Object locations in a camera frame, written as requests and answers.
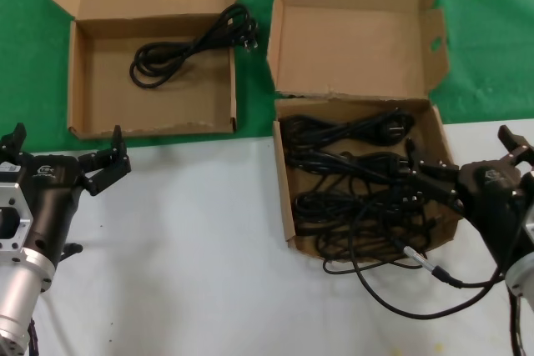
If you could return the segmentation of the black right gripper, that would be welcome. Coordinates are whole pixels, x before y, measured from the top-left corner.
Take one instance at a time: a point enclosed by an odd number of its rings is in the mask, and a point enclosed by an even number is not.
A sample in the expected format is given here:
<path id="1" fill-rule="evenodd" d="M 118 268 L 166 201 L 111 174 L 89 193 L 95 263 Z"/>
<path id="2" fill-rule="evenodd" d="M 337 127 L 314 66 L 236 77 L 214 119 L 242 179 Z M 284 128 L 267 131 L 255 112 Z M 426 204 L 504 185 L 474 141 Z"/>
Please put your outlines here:
<path id="1" fill-rule="evenodd" d="M 510 267 L 530 253 L 530 239 L 521 228 L 530 193 L 516 166 L 528 163 L 533 168 L 534 150 L 506 125 L 499 127 L 498 138 L 507 150 L 501 160 L 468 163 L 459 169 L 413 159 L 408 183 L 426 200 L 451 210 L 464 207 L 464 218 L 481 235 L 496 264 Z"/>

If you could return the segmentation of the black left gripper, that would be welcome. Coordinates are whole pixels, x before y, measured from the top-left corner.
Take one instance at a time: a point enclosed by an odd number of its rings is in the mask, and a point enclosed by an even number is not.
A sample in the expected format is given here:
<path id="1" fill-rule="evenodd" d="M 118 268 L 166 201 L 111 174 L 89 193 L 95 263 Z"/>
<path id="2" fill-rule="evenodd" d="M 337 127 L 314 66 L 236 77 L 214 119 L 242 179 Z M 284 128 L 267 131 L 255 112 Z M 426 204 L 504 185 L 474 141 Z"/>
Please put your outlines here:
<path id="1" fill-rule="evenodd" d="M 78 160 L 25 153 L 22 146 L 26 137 L 23 123 L 1 137 L 1 163 L 22 167 L 18 181 L 33 218 L 24 247 L 57 263 L 83 188 L 96 196 L 131 172 L 127 145 L 119 125 L 114 127 L 109 148 L 86 153 Z"/>

